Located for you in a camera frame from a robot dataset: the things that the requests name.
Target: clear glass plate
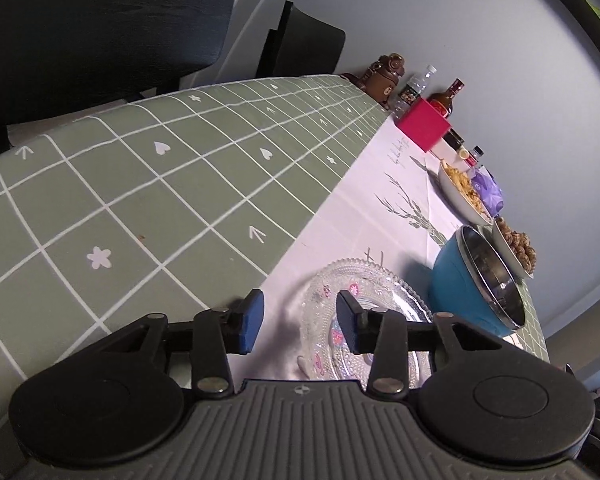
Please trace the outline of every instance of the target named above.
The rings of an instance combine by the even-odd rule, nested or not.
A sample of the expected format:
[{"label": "clear glass plate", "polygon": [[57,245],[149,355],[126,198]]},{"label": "clear glass plate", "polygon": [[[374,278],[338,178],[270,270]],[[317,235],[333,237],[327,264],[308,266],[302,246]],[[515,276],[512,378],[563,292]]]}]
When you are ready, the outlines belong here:
[{"label": "clear glass plate", "polygon": [[[366,388],[373,356],[349,351],[336,318],[340,290],[348,290],[363,308],[398,310],[411,321],[430,322],[431,312],[409,285],[372,262],[339,260],[311,280],[300,327],[305,373],[312,380],[357,379]],[[409,387],[420,387],[430,375],[428,352],[410,352]]]}]

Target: brown bottle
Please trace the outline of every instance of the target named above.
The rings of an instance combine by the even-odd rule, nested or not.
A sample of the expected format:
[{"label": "brown bottle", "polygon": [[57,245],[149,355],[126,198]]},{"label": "brown bottle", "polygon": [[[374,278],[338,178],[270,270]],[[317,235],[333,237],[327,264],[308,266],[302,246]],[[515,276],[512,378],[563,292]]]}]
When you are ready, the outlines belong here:
[{"label": "brown bottle", "polygon": [[452,99],[462,90],[464,83],[456,79],[453,84],[444,92],[436,92],[429,97],[429,103],[433,106],[444,118],[449,117],[454,111]]}]

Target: purple plastic bag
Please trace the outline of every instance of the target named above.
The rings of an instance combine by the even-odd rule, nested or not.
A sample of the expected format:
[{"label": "purple plastic bag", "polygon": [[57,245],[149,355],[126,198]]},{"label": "purple plastic bag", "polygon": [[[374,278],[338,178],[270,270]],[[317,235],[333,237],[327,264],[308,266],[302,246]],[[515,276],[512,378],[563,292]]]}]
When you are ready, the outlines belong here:
[{"label": "purple plastic bag", "polygon": [[496,184],[496,181],[483,166],[479,170],[470,170],[469,175],[471,184],[485,208],[492,217],[495,217],[504,207],[502,190]]}]

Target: floor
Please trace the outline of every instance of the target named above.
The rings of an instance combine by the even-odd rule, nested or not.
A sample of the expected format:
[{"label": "floor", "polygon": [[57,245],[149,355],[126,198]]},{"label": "floor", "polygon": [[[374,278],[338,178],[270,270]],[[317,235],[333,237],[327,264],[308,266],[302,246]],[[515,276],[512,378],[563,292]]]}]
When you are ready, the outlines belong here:
[{"label": "floor", "polygon": [[70,123],[87,115],[108,110],[109,108],[115,108],[116,106],[120,106],[125,102],[126,101],[123,100],[113,101],[112,103],[107,103],[105,105],[87,108],[86,110],[81,110],[72,114],[51,117],[49,119],[42,119],[41,121],[32,121],[30,123],[22,124],[11,124],[7,127],[7,130],[9,132],[9,140],[11,141],[13,146],[22,146],[34,137],[48,132],[49,130],[53,130],[59,126],[62,126],[63,124]]}]

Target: chair backrest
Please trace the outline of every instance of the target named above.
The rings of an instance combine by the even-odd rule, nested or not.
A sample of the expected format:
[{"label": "chair backrest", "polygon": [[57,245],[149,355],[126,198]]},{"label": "chair backrest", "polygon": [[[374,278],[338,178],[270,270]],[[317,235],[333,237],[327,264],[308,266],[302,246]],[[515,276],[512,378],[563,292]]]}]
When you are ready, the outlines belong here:
[{"label": "chair backrest", "polygon": [[0,124],[81,110],[218,59],[234,0],[0,0]]},{"label": "chair backrest", "polygon": [[256,77],[331,74],[346,39],[343,30],[321,22],[286,1],[278,30],[270,30]]}]

